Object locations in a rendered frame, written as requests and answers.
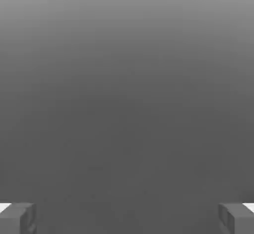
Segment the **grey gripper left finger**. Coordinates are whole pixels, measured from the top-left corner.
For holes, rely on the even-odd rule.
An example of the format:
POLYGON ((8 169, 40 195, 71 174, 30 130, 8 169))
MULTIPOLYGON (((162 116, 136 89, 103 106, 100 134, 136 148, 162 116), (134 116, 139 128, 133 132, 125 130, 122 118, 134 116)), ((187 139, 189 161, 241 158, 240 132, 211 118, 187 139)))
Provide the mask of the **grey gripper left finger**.
POLYGON ((0 234, 37 234, 34 203, 0 203, 0 234))

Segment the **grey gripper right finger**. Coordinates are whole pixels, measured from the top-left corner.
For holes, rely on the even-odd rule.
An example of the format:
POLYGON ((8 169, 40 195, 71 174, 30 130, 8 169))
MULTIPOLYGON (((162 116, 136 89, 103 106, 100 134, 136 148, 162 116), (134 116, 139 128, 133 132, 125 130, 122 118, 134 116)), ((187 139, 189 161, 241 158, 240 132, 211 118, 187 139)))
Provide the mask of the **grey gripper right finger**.
POLYGON ((254 203, 219 203, 221 234, 254 234, 254 203))

